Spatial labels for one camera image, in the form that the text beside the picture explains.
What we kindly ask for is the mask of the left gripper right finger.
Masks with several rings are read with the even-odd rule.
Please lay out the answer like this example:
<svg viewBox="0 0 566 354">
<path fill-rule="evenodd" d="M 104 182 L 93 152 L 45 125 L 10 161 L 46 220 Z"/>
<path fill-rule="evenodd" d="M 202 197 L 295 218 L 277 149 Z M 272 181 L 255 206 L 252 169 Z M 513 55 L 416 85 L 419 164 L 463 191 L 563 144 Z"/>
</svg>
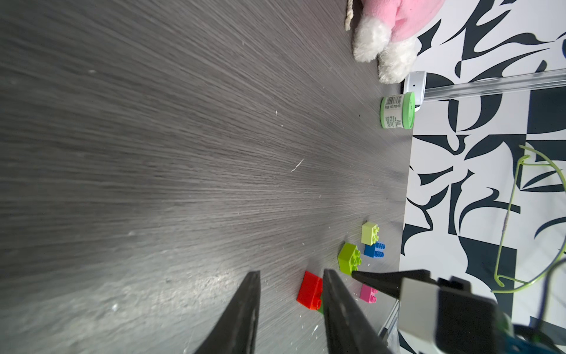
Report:
<svg viewBox="0 0 566 354">
<path fill-rule="evenodd" d="M 323 305 L 329 353 L 391 352 L 333 269 L 324 270 Z"/>
</svg>

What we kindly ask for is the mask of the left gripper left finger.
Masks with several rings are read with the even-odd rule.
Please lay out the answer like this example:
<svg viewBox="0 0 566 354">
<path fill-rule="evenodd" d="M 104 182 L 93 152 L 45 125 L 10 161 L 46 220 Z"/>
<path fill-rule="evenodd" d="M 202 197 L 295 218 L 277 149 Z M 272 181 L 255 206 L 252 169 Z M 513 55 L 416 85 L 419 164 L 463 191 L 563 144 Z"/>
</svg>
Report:
<svg viewBox="0 0 566 354">
<path fill-rule="evenodd" d="M 195 353 L 254 353 L 260 296 L 260 272 L 250 271 Z"/>
</svg>

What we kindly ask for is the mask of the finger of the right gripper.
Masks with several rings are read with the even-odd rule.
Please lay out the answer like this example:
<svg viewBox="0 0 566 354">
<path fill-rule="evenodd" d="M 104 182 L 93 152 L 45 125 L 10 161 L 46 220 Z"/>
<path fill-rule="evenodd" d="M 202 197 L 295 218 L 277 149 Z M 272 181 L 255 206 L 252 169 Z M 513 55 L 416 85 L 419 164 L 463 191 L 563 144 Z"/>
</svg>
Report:
<svg viewBox="0 0 566 354">
<path fill-rule="evenodd" d="M 389 273 L 353 271 L 352 278 L 395 299 L 400 298 L 402 281 L 405 278 L 431 283 L 430 271 L 424 269 Z"/>
</svg>

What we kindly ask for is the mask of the lime lego brick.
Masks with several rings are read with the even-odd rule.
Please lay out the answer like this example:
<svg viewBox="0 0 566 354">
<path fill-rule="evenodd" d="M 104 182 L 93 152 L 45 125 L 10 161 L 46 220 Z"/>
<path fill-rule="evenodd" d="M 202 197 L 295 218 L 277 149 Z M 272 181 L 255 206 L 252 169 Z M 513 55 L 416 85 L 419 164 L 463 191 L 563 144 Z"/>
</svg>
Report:
<svg viewBox="0 0 566 354">
<path fill-rule="evenodd" d="M 338 254 L 339 269 L 342 273 L 351 276 L 362 264 L 361 251 L 351 243 L 345 243 Z"/>
</svg>

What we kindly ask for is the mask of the red lego brick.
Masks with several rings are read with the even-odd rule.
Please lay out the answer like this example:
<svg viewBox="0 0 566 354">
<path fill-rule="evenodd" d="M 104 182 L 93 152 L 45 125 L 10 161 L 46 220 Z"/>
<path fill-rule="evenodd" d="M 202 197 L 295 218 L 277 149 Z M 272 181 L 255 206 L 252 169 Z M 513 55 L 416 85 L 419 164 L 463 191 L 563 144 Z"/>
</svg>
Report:
<svg viewBox="0 0 566 354">
<path fill-rule="evenodd" d="M 317 311 L 321 305 L 323 279 L 309 271 L 305 271 L 296 301 L 311 311 Z"/>
</svg>

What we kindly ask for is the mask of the pink lego brick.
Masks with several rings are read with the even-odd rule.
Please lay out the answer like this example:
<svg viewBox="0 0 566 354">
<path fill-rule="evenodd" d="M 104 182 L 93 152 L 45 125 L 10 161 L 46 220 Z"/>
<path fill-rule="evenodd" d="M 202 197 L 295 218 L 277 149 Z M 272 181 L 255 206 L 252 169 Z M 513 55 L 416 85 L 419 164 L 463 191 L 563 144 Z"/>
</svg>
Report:
<svg viewBox="0 0 566 354">
<path fill-rule="evenodd" d="M 377 289 L 374 289 L 371 286 L 367 286 L 365 284 L 362 284 L 361 292 L 360 292 L 360 299 L 362 299 L 362 301 L 364 301 L 364 302 L 367 302 L 368 304 L 373 304 L 377 301 L 377 293 L 378 293 Z"/>
</svg>

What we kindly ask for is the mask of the blue lego brick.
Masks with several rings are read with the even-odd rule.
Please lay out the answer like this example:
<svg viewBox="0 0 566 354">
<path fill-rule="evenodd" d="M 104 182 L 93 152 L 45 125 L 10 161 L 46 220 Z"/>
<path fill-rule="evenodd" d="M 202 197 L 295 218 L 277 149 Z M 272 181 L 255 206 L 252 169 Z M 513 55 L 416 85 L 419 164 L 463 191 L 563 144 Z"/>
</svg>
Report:
<svg viewBox="0 0 566 354">
<path fill-rule="evenodd" d="M 363 254 L 369 258 L 384 258 L 386 245 L 376 242 L 372 245 L 365 245 Z"/>
</svg>

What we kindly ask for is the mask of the yellow-green lego brick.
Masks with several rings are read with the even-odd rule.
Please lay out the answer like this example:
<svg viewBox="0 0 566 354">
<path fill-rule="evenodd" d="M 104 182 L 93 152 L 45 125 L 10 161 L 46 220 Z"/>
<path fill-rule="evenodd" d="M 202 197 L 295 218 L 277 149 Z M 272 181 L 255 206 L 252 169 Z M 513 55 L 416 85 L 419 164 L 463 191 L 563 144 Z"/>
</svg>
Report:
<svg viewBox="0 0 566 354">
<path fill-rule="evenodd" d="M 370 221 L 365 222 L 362 225 L 362 232 L 361 232 L 361 243 L 372 246 L 379 240 L 378 232 L 380 231 L 380 227 L 372 223 Z"/>
</svg>

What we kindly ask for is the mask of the green lidded jar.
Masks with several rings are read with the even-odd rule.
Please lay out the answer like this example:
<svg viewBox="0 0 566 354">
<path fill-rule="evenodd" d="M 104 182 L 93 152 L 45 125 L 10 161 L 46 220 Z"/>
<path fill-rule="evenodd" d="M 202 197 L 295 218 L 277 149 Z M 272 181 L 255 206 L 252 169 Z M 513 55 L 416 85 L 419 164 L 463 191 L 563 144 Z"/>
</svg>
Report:
<svg viewBox="0 0 566 354">
<path fill-rule="evenodd" d="M 414 127 L 416 98 L 413 92 L 384 97 L 380 103 L 380 124 L 384 129 Z"/>
</svg>

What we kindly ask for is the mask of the white teddy bear pink shirt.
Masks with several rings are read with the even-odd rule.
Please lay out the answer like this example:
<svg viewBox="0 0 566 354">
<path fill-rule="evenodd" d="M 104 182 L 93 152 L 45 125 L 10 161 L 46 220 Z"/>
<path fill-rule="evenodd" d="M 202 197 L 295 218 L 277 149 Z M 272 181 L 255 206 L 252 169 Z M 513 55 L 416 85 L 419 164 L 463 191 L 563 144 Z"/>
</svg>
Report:
<svg viewBox="0 0 566 354">
<path fill-rule="evenodd" d="M 405 80 L 417 59 L 417 35 L 441 10 L 442 0 L 365 0 L 354 30 L 352 54 L 378 64 L 382 84 Z"/>
</svg>

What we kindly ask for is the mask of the aluminium frame rail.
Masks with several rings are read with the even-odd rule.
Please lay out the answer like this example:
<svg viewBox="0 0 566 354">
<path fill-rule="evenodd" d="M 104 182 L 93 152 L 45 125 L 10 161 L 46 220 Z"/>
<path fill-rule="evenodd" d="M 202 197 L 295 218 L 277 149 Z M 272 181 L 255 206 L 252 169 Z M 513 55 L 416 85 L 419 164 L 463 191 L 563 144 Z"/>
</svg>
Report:
<svg viewBox="0 0 566 354">
<path fill-rule="evenodd" d="M 465 97 L 558 87 L 565 87 L 565 69 L 516 75 L 508 78 L 489 78 L 452 86 L 426 88 L 424 91 L 424 101 L 458 100 Z"/>
</svg>

